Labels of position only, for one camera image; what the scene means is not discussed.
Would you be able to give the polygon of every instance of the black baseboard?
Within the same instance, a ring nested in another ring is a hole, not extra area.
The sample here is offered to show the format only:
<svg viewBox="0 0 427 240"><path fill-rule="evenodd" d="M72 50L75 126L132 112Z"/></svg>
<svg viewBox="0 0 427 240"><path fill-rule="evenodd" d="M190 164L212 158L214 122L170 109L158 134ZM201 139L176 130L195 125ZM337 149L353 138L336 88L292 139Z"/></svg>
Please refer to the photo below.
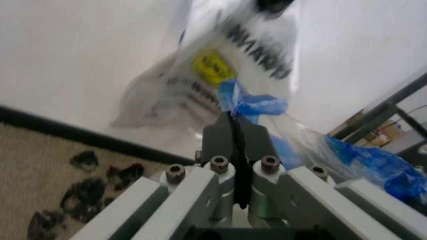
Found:
<svg viewBox="0 0 427 240"><path fill-rule="evenodd" d="M185 157L154 150L4 106L0 106L0 122L154 162L182 165L194 164L193 160Z"/></svg>

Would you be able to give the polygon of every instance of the yellow label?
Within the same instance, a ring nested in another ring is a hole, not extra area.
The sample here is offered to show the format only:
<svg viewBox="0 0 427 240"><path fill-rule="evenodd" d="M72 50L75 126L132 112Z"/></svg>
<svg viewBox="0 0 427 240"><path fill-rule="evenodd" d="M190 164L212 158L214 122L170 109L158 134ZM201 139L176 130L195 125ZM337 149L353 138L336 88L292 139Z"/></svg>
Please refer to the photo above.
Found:
<svg viewBox="0 0 427 240"><path fill-rule="evenodd" d="M205 82L215 87L236 76L233 69L215 51L206 51L198 56L192 63L192 69Z"/></svg>

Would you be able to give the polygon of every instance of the plastic bag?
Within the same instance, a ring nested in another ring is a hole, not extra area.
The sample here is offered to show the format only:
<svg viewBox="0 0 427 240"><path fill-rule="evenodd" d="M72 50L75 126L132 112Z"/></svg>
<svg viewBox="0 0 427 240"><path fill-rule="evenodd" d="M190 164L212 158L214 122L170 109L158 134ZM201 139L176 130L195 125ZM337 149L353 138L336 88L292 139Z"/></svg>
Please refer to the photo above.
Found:
<svg viewBox="0 0 427 240"><path fill-rule="evenodd" d="M299 1L274 13L259 2L195 0L180 51L138 77L112 125L174 126L201 143L221 114L220 83L239 79L252 95L289 99L298 88Z"/></svg>

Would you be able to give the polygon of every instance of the floor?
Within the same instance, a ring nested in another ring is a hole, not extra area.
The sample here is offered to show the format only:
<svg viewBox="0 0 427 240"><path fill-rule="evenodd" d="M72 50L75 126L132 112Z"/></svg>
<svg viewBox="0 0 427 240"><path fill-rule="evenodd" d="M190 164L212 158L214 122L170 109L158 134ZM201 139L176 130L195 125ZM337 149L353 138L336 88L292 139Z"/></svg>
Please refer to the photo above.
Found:
<svg viewBox="0 0 427 240"><path fill-rule="evenodd" d="M87 173L70 165L70 159L86 150L93 150L99 166ZM45 135L0 123L0 239L27 239L27 229L33 214L43 210L59 210L67 189L89 177L107 181L109 166L125 168L141 163L145 177L150 177L167 165L147 161L106 149ZM116 197L106 186L104 197ZM66 216L66 229L56 240L69 239L84 224Z"/></svg>

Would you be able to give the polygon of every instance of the white wall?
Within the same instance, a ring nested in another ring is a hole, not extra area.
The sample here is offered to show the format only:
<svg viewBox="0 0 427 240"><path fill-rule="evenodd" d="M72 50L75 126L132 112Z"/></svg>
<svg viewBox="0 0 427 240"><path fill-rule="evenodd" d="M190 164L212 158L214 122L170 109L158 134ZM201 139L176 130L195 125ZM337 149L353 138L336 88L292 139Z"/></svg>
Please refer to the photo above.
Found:
<svg viewBox="0 0 427 240"><path fill-rule="evenodd" d="M427 1L306 0L289 113L327 133L427 66Z"/></svg>
<svg viewBox="0 0 427 240"><path fill-rule="evenodd" d="M288 112L317 131L427 63L425 0L297 1L301 81ZM197 146L172 129L109 125L127 85L175 49L185 8L178 0L0 1L0 105L192 157Z"/></svg>

